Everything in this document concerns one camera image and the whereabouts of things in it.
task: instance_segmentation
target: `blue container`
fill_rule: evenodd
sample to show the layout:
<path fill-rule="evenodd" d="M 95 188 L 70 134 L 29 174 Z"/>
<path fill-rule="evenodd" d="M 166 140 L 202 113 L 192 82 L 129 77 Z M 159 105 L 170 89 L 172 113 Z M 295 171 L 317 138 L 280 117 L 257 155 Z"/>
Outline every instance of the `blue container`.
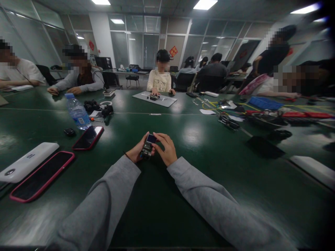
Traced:
<path fill-rule="evenodd" d="M 249 103 L 259 108 L 269 109 L 269 110 L 278 110 L 284 105 L 276 101 L 273 101 L 271 99 L 261 98 L 261 97 L 251 97 Z"/>

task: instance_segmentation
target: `green tabletop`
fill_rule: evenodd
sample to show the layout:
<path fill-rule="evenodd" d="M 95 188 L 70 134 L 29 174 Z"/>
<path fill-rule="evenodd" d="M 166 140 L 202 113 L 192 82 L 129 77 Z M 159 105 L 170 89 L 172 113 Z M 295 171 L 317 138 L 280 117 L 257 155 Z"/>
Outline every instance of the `green tabletop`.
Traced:
<path fill-rule="evenodd" d="M 320 246 L 327 211 L 335 202 L 330 190 L 284 158 L 260 158 L 247 147 L 248 134 L 227 129 L 215 115 L 202 115 L 199 100 L 197 106 L 189 96 L 177 93 L 177 102 L 166 108 L 133 98 L 136 93 L 117 91 L 112 98 L 104 98 L 101 92 L 79 96 L 81 101 L 110 100 L 115 114 L 104 125 L 105 131 L 95 147 L 75 152 L 75 161 L 38 199 L 28 204 L 10 200 L 8 195 L 15 185 L 0 192 L 0 246 L 44 246 L 94 182 L 122 156 L 122 150 L 131 149 L 147 131 L 170 135 L 178 157 L 183 156 L 222 184 L 242 207 L 271 222 L 297 247 Z M 239 100 L 238 96 L 228 95 L 206 98 L 215 101 L 223 97 Z M 5 98 L 10 104 L 0 107 L 0 170 L 42 142 L 57 142 L 59 151 L 72 152 L 71 146 L 82 132 L 75 128 L 63 95 L 53 98 L 45 88 L 38 87 Z M 252 135 L 266 134 L 248 122 L 241 126 Z M 63 129 L 68 127 L 77 131 L 76 137 L 64 135 Z M 292 139 L 279 144 L 287 152 L 285 158 L 297 153 L 312 156 L 315 151 L 315 156 L 330 161 L 332 154 L 322 149 L 324 128 L 316 125 L 309 130 L 294 130 Z M 295 149 L 303 134 L 308 135 L 310 144 L 304 146 L 305 150 Z M 328 138 L 334 141 L 333 132 L 328 132 Z M 111 247 L 230 246 L 182 197 L 159 155 L 140 163 L 139 168 L 142 174 Z"/>

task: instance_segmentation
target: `hand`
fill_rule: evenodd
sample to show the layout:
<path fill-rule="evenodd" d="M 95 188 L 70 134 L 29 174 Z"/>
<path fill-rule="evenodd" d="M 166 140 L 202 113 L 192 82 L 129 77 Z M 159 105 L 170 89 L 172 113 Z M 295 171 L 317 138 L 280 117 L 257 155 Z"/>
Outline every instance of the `hand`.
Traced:
<path fill-rule="evenodd" d="M 154 87 L 151 89 L 151 95 L 160 95 L 160 93 L 158 92 L 158 90 Z"/>
<path fill-rule="evenodd" d="M 72 87 L 67 90 L 67 93 L 73 93 L 75 95 L 79 95 L 82 93 L 82 90 L 79 87 Z"/>
<path fill-rule="evenodd" d="M 47 89 L 48 93 L 54 95 L 54 96 L 58 96 L 59 92 L 58 92 L 58 89 L 55 88 L 55 87 L 49 87 Z"/>
<path fill-rule="evenodd" d="M 169 92 L 172 93 L 173 95 L 176 94 L 176 91 L 174 89 L 170 89 Z"/>
<path fill-rule="evenodd" d="M 168 167 L 173 162 L 177 160 L 176 149 L 174 148 L 173 141 L 171 138 L 166 134 L 157 134 L 154 133 L 156 139 L 158 139 L 164 146 L 165 150 L 163 151 L 159 145 L 152 144 L 153 148 L 159 153 L 162 157 L 164 163 Z"/>
<path fill-rule="evenodd" d="M 141 155 L 141 151 L 144 147 L 144 143 L 146 142 L 146 139 L 148 137 L 149 132 L 147 132 L 143 138 L 141 139 L 140 142 L 138 142 L 138 144 L 131 149 L 130 151 L 127 152 L 127 156 L 131 159 L 131 161 L 133 161 L 134 163 L 140 161 L 142 158 L 140 157 Z M 151 151 L 151 156 L 155 155 L 155 149 L 153 148 Z"/>
<path fill-rule="evenodd" d="M 293 93 L 287 93 L 286 95 L 288 98 L 299 98 L 301 96 L 300 93 L 296 93 L 296 92 L 293 92 Z"/>

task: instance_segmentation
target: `gray sweatshirt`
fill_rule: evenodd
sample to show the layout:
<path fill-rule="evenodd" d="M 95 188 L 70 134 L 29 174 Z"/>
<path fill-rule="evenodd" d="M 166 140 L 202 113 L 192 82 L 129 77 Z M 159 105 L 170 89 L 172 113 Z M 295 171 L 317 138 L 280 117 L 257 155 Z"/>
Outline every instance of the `gray sweatshirt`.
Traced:
<path fill-rule="evenodd" d="M 104 78 L 102 76 L 102 72 L 98 68 L 95 68 L 95 67 L 92 67 L 91 72 L 92 72 L 92 78 L 93 78 L 94 83 L 79 86 L 82 92 L 97 91 L 104 87 L 104 82 L 103 82 Z M 66 78 L 64 78 L 63 80 L 59 81 L 57 84 L 51 87 L 56 87 L 59 91 L 63 91 L 65 89 L 76 87 L 78 76 L 79 76 L 79 73 L 72 71 L 66 76 Z"/>
<path fill-rule="evenodd" d="M 190 205 L 238 250 L 297 250 L 183 157 L 167 168 Z M 107 250 L 141 171 L 121 157 L 62 223 L 47 250 Z"/>

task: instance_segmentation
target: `water bottle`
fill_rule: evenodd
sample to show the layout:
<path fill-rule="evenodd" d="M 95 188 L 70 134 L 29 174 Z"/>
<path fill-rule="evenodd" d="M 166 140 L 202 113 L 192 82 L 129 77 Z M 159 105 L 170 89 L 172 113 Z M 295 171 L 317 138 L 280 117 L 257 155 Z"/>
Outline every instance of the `water bottle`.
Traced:
<path fill-rule="evenodd" d="M 76 126 L 80 130 L 89 128 L 92 124 L 83 105 L 74 97 L 73 93 L 67 93 L 65 96 L 67 98 L 67 110 L 74 122 L 76 122 Z"/>

